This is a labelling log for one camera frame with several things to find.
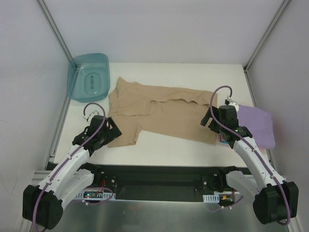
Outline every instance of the tan fabric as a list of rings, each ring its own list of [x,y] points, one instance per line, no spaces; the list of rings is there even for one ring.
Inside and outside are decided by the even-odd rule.
[[[120,77],[109,95],[108,116],[114,119],[122,135],[108,147],[136,144],[141,130],[215,144],[216,134],[208,125],[200,125],[211,95],[209,91],[129,83]]]

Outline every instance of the gray floor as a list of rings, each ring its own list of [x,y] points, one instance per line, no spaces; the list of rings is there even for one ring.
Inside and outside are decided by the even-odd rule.
[[[288,232],[277,223],[262,225],[242,201],[232,210],[210,213],[204,203],[109,201],[69,205],[53,232]]]

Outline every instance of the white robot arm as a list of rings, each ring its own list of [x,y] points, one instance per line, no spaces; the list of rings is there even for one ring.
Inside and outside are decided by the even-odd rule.
[[[271,223],[296,217],[298,203],[298,187],[294,182],[286,182],[269,164],[257,147],[255,140],[246,127],[238,124],[238,104],[228,96],[225,105],[216,108],[211,106],[201,121],[202,126],[212,118],[209,124],[211,131],[220,134],[230,147],[244,160],[255,182],[248,179],[236,167],[223,168],[207,185],[215,191],[222,192],[224,188],[236,189],[245,199],[253,204],[253,210],[258,220]]]
[[[23,194],[23,218],[51,230],[64,209],[84,188],[100,184],[101,168],[86,163],[102,146],[121,135],[111,117],[95,115],[77,135],[64,159],[37,186],[29,185]]]

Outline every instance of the purple towel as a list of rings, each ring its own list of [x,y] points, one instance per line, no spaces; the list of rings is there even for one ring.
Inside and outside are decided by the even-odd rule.
[[[272,119],[269,112],[259,108],[239,105],[237,118],[240,126],[249,129],[258,147],[267,149],[275,147]]]

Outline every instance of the white tabletop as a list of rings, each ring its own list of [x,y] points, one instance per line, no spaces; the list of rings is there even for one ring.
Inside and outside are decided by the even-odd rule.
[[[115,88],[119,76],[128,82],[144,85],[185,87],[214,91],[222,85],[233,89],[233,100],[239,104],[253,106],[241,65],[223,64],[146,64],[111,63],[111,90]],[[224,104],[229,90],[218,93],[218,106]],[[106,113],[109,110],[108,97],[98,102]],[[76,135],[88,125],[83,119],[85,103],[71,101],[65,120],[55,163],[59,163],[71,146]],[[86,113],[99,110],[89,106]],[[89,162],[114,165],[153,166],[231,166],[246,167],[242,159],[228,145],[219,141],[216,145],[205,144],[161,134],[142,131],[134,146],[107,148],[96,151]]]

